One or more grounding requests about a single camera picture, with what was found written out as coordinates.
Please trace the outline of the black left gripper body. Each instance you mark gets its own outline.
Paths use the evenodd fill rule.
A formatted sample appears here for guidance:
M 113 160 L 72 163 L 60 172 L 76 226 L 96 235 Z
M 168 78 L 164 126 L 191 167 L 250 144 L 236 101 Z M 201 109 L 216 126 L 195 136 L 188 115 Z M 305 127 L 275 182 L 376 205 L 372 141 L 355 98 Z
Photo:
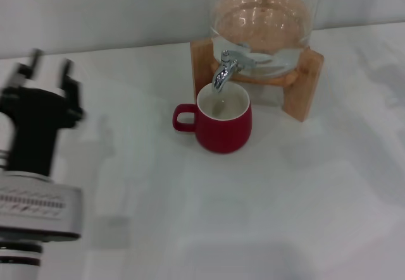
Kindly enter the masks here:
M 83 119 L 70 112 L 65 95 L 38 88 L 5 88 L 1 112 L 14 125 L 6 170 L 43 176 L 50 175 L 58 132 Z

